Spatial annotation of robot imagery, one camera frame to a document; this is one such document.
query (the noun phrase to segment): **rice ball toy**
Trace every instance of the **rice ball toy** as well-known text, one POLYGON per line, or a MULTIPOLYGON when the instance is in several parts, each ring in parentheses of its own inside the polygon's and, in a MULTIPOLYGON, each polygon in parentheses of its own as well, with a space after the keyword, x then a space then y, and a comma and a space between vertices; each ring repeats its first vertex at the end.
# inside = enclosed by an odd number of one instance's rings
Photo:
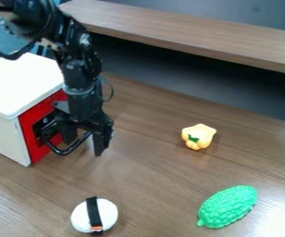
POLYGON ((217 133, 216 129, 202 123, 182 130, 181 136, 186 145, 192 150, 200 150, 208 147, 217 133))
POLYGON ((118 208, 104 198, 91 197, 74 208, 70 220, 77 231, 102 236, 117 222, 118 208))
POLYGON ((220 229, 243 218, 253 209, 257 200, 257 190, 250 186, 235 186, 220 191, 200 206, 197 226, 220 229))

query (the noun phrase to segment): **table surface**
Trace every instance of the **table surface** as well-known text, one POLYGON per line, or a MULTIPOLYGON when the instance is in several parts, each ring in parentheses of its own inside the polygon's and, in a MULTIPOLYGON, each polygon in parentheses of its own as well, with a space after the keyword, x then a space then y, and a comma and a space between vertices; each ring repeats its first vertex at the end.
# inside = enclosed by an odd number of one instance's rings
POLYGON ((69 216, 94 195, 119 208, 106 236, 285 236, 284 121, 107 77, 116 138, 103 156, 86 143, 29 168, 0 155, 0 236, 83 236, 69 216), (195 152, 180 130, 200 122, 217 135, 195 152), (218 231, 194 226, 206 198, 238 184, 259 192, 251 213, 218 231))

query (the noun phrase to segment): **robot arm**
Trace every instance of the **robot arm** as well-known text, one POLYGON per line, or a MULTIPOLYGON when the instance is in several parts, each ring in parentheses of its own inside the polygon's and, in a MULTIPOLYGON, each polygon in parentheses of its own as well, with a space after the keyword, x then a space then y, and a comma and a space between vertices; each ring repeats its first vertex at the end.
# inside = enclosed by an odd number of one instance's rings
POLYGON ((34 128, 36 140, 59 155, 67 155, 92 135, 94 153, 100 156, 111 140, 113 120, 102 110, 98 78, 102 63, 93 50, 90 33, 61 12, 53 0, 0 0, 0 16, 6 31, 29 41, 16 53, 0 52, 1 57, 16 60, 37 43, 51 49, 64 75, 68 100, 55 102, 51 122, 34 128), (79 139, 77 128, 87 131, 79 139), (60 150, 50 142, 57 133, 69 144, 67 149, 60 150))

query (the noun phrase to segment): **yellow bell pepper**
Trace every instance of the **yellow bell pepper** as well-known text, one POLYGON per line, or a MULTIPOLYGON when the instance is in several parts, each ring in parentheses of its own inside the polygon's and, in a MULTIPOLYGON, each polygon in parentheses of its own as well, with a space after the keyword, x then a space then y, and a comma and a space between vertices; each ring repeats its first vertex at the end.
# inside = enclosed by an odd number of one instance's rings
POLYGON ((212 143, 216 129, 208 127, 202 123, 182 130, 182 139, 186 145, 193 150, 206 148, 212 143))

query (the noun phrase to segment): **bitter melon toy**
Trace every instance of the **bitter melon toy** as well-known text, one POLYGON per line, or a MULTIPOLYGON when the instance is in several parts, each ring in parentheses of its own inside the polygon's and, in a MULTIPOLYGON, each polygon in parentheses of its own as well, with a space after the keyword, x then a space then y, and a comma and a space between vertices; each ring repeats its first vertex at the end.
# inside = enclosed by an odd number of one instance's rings
POLYGON ((200 123, 183 129, 181 137, 189 148, 192 150, 200 150, 212 143, 215 133, 217 133, 216 129, 200 123))
POLYGON ((197 226, 220 229, 243 218, 253 209, 257 190, 250 186, 235 186, 220 191, 204 201, 197 212, 197 226))

